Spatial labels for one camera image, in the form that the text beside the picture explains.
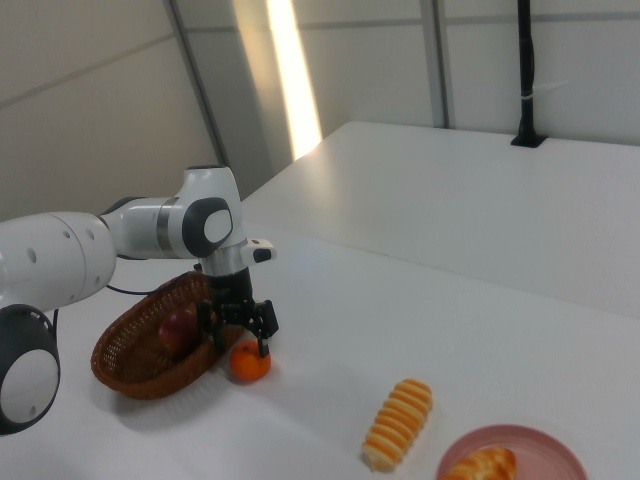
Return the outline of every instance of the white wall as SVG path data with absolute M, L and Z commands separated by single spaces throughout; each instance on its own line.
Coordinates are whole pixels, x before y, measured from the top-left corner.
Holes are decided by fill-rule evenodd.
M 217 163 L 164 2 L 0 2 L 0 220 L 170 196 Z
M 425 47 L 423 30 L 431 21 L 424 12 L 429 2 L 292 3 L 323 136 L 351 120 L 438 124 L 430 85 L 437 69 L 427 68 L 435 45 Z M 266 1 L 177 5 L 224 149 L 247 196 L 293 160 Z
M 442 0 L 452 128 L 514 133 L 517 2 Z M 640 2 L 532 0 L 536 130 L 640 145 Z

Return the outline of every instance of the apple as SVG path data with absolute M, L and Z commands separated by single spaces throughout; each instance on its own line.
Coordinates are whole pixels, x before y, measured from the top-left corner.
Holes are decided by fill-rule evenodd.
M 188 308 L 171 312 L 160 325 L 158 339 L 173 357 L 186 357 L 200 343 L 197 315 Z

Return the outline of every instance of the croissant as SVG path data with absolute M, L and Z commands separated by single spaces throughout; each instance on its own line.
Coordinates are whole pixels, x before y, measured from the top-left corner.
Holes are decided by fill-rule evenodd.
M 514 480 L 516 456 L 507 448 L 476 450 L 440 480 Z
M 394 387 L 362 444 L 372 470 L 388 470 L 402 460 L 432 405 L 431 389 L 418 380 L 406 379 Z

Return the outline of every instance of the pink plate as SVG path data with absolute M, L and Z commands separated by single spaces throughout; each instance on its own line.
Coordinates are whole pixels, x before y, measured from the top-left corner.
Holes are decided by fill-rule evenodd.
M 587 480 L 580 461 L 555 438 L 519 425 L 492 425 L 474 430 L 449 447 L 438 466 L 438 476 L 475 450 L 505 447 L 516 455 L 516 480 Z

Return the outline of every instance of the brown woven basket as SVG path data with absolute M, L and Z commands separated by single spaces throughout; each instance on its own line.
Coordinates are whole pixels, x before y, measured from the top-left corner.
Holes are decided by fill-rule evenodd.
M 182 360 L 172 358 L 158 339 L 160 325 L 173 310 L 211 297 L 207 277 L 199 272 L 170 282 L 121 315 L 96 343 L 91 370 L 109 388 L 137 399 L 165 397 L 192 383 L 218 360 L 220 355 L 206 336 Z M 226 347 L 243 331 L 223 327 Z

